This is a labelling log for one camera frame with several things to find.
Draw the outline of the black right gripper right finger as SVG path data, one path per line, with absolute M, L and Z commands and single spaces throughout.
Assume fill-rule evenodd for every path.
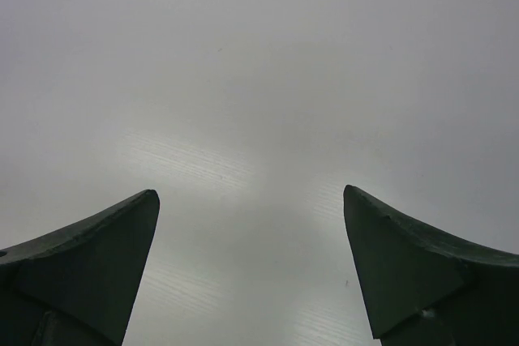
M 516 345 L 518 257 L 416 220 L 356 186 L 345 230 L 374 339 Z

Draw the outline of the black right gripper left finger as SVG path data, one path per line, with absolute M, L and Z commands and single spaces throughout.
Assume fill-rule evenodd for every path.
M 93 216 L 1 251 L 3 345 L 120 345 L 160 200 L 143 190 Z

